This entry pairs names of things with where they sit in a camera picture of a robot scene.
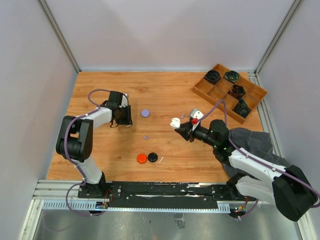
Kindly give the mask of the white earbud case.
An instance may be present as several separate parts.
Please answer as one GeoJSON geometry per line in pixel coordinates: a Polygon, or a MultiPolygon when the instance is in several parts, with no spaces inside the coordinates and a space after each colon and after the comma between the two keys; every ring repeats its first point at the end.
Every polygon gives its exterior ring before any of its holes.
{"type": "Polygon", "coordinates": [[[181,120],[178,117],[174,117],[171,119],[170,126],[173,129],[179,129],[181,127],[181,120]]]}

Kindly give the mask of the black earbud case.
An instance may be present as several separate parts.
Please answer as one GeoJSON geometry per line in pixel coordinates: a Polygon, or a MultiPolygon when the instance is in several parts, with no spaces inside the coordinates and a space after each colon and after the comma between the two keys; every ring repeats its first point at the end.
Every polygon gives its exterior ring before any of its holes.
{"type": "Polygon", "coordinates": [[[154,163],[158,160],[158,155],[155,152],[151,152],[148,154],[147,159],[151,162],[154,163]]]}

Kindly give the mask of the orange earbud case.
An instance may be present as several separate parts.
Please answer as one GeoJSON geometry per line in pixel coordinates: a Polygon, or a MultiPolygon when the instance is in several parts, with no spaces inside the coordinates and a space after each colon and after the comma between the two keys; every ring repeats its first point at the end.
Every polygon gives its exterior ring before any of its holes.
{"type": "Polygon", "coordinates": [[[141,154],[139,154],[137,156],[136,160],[140,164],[145,164],[147,162],[147,160],[148,160],[148,156],[143,154],[143,153],[141,153],[141,154]]]}

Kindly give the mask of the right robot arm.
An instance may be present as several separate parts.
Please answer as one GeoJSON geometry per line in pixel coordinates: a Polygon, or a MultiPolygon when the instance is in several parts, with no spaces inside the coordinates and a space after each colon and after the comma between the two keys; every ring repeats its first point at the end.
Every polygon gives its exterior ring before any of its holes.
{"type": "Polygon", "coordinates": [[[270,163],[239,148],[229,138],[229,129],[223,120],[215,119],[209,128],[204,128],[196,118],[185,123],[172,118],[170,126],[186,141],[199,140],[211,146],[220,163],[244,171],[227,182],[226,193],[230,199],[245,196],[267,202],[294,222],[309,209],[320,206],[319,192],[310,185],[299,167],[270,163]]]}

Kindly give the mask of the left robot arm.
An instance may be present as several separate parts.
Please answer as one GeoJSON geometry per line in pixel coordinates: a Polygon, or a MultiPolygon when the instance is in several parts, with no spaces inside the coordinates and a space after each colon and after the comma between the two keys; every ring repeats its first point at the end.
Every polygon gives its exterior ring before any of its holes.
{"type": "Polygon", "coordinates": [[[105,124],[110,128],[133,125],[129,96],[107,89],[88,94],[95,109],[78,116],[66,115],[61,123],[55,150],[77,168],[82,176],[79,198],[102,198],[107,190],[105,174],[92,156],[94,130],[105,124]]]}

